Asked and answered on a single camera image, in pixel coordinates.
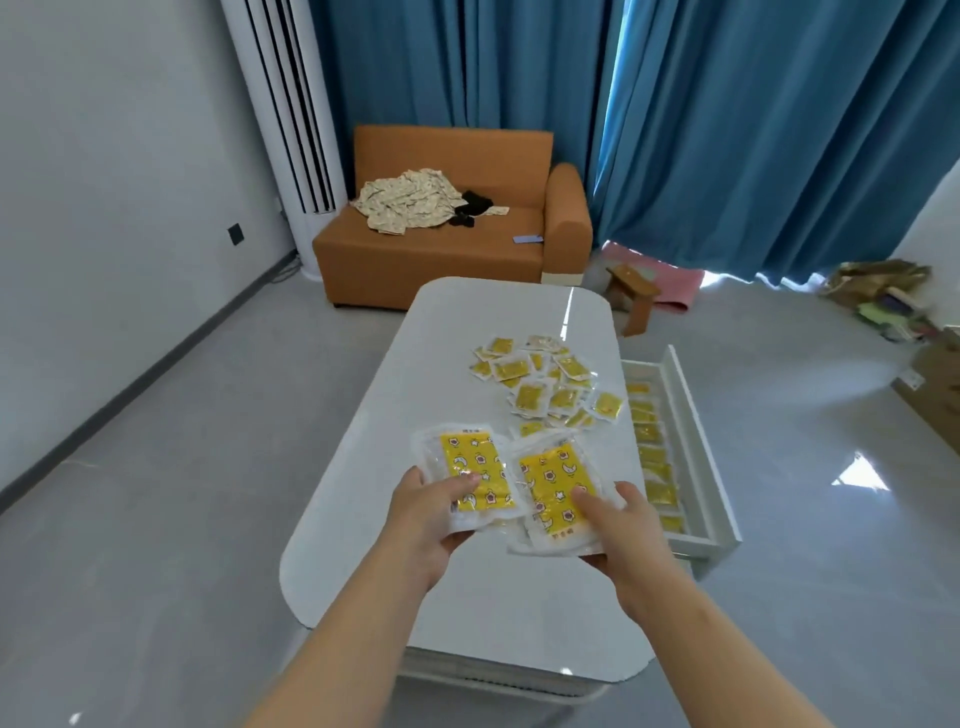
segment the white table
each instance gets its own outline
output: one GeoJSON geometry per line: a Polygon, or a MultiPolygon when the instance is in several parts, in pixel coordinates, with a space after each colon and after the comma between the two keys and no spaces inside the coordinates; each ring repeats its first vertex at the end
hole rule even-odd
{"type": "MultiPolygon", "coordinates": [[[[471,376],[468,366],[471,350],[494,336],[522,343],[529,334],[564,339],[604,388],[626,396],[610,306],[595,293],[480,279],[424,285],[280,560],[283,595],[305,626],[317,624],[376,539],[391,492],[414,463],[413,430],[488,423],[507,434],[522,422],[509,413],[506,389],[471,376]]],[[[585,441],[607,478],[642,483],[629,417],[600,425],[585,441]]],[[[577,559],[510,555],[491,532],[454,554],[409,646],[513,666],[514,675],[520,668],[602,683],[631,678],[654,657],[604,576],[577,559]]],[[[440,672],[457,672],[445,664],[440,672]]]]}

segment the baseboard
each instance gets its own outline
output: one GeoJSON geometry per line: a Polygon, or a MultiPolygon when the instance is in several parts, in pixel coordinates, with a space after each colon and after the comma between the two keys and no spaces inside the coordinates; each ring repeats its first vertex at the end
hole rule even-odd
{"type": "Polygon", "coordinates": [[[110,420],[120,414],[124,407],[143,394],[147,387],[163,376],[174,364],[183,359],[191,349],[209,336],[213,329],[222,324],[237,308],[249,301],[257,291],[270,282],[270,279],[296,256],[297,251],[291,251],[276,265],[271,266],[266,273],[244,288],[232,301],[200,324],[192,333],[188,334],[183,341],[164,354],[156,364],[138,376],[133,383],[120,394],[94,412],[79,427],[54,446],[53,449],[37,460],[34,465],[15,478],[10,485],[0,490],[0,514],[3,514],[4,511],[14,503],[26,496],[31,488],[49,475],[57,465],[72,455],[83,443],[99,432],[110,420]]]}
{"type": "Polygon", "coordinates": [[[582,273],[541,273],[540,282],[547,285],[574,285],[579,286],[584,282],[582,273]]]}

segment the hand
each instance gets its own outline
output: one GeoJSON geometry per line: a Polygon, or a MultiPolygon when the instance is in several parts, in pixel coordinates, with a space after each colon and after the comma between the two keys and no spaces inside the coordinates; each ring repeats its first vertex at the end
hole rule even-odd
{"type": "Polygon", "coordinates": [[[426,485],[420,468],[414,467],[394,490],[377,543],[409,559],[424,594],[440,581],[454,549],[473,535],[449,532],[450,503],[472,493],[479,482],[479,473],[473,473],[426,485]]]}
{"type": "Polygon", "coordinates": [[[663,577],[685,577],[685,573],[663,536],[657,509],[633,483],[618,482],[616,492],[627,501],[623,510],[597,496],[573,492],[574,503],[596,529],[606,551],[583,559],[610,578],[623,611],[640,621],[646,596],[663,577]]]}

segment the sofa cushion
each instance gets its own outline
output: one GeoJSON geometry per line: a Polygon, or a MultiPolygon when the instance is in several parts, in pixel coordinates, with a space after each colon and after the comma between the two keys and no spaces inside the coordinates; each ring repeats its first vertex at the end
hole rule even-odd
{"type": "Polygon", "coordinates": [[[511,207],[474,218],[473,228],[441,225],[387,235],[346,208],[313,241],[327,297],[334,303],[406,309],[425,283],[446,276],[540,282],[543,246],[514,235],[542,235],[543,212],[511,207]]]}

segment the wall socket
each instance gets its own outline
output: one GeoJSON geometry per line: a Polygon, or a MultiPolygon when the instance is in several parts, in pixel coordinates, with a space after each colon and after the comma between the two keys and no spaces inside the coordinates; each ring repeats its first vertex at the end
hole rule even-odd
{"type": "Polygon", "coordinates": [[[227,232],[230,233],[230,242],[233,245],[240,245],[243,242],[243,231],[240,229],[240,223],[236,223],[227,228],[227,232]]]}

